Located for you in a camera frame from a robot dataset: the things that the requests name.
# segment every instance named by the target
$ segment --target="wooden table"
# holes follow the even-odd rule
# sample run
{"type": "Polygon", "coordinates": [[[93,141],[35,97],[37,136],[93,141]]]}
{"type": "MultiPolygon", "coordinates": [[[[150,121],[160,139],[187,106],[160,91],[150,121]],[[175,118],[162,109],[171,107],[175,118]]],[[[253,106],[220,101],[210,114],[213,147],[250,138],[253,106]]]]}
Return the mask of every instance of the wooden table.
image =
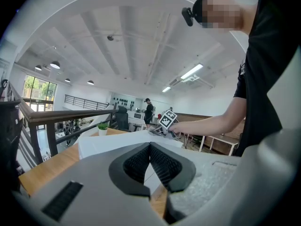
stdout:
{"type": "MultiPolygon", "coordinates": [[[[126,131],[108,128],[107,136],[128,133],[126,131]]],[[[79,145],[74,144],[63,152],[50,158],[33,169],[19,176],[19,180],[27,193],[33,195],[42,188],[47,182],[54,179],[68,167],[79,161],[79,145]]],[[[167,190],[161,185],[158,193],[151,199],[153,209],[163,217],[165,211],[167,190]]]]}
{"type": "MultiPolygon", "coordinates": [[[[210,150],[212,149],[214,139],[230,144],[231,149],[230,149],[230,152],[229,152],[229,156],[232,156],[233,149],[239,142],[239,140],[237,140],[235,138],[232,138],[232,137],[228,137],[228,136],[217,135],[217,136],[209,136],[209,137],[212,138],[212,142],[211,142],[211,145],[210,145],[210,150]]],[[[199,152],[202,151],[204,141],[205,141],[205,136],[203,136],[202,143],[201,143],[201,146],[199,148],[199,152]]]]}

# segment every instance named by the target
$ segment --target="window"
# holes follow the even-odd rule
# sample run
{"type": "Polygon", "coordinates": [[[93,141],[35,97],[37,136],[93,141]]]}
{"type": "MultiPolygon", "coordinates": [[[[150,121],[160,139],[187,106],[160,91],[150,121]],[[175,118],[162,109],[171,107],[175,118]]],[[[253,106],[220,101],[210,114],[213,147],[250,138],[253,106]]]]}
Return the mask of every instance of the window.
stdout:
{"type": "Polygon", "coordinates": [[[53,101],[56,84],[26,75],[23,89],[23,98],[53,101]]]}

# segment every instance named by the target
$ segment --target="hand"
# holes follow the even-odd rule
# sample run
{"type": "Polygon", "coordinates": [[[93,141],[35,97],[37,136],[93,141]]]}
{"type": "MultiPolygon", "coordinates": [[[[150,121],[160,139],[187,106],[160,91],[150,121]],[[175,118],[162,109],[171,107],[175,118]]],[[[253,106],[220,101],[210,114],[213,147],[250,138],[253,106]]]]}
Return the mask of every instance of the hand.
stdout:
{"type": "Polygon", "coordinates": [[[180,131],[180,123],[174,123],[170,128],[168,128],[169,131],[173,131],[175,134],[181,132],[180,131]]]}

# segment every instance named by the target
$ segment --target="potted plant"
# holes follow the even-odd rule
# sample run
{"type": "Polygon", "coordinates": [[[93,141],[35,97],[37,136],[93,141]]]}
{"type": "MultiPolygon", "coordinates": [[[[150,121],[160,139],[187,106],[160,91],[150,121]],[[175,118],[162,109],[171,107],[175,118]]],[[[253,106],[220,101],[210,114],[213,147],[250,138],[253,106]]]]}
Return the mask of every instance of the potted plant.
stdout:
{"type": "Polygon", "coordinates": [[[105,135],[107,135],[108,124],[102,123],[102,124],[99,124],[97,127],[98,127],[98,135],[99,136],[105,136],[105,135]]]}

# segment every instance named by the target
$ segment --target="gray robot part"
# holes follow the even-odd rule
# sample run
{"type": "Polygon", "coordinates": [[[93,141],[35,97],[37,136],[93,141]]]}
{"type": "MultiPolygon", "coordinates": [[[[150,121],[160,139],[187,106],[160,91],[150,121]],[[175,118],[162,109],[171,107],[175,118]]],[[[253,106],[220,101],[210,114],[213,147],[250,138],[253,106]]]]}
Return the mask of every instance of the gray robot part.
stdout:
{"type": "MultiPolygon", "coordinates": [[[[171,222],[170,216],[179,216],[181,220],[174,217],[177,226],[258,224],[293,182],[301,158],[300,141],[300,130],[282,130],[259,146],[248,147],[242,158],[173,148],[194,163],[196,175],[183,192],[169,193],[165,219],[171,222]]],[[[79,161],[37,192],[31,205],[42,210],[74,180],[83,187],[58,221],[62,225],[166,225],[152,210],[148,197],[123,193],[109,175],[114,159],[141,145],[79,161]]]]}

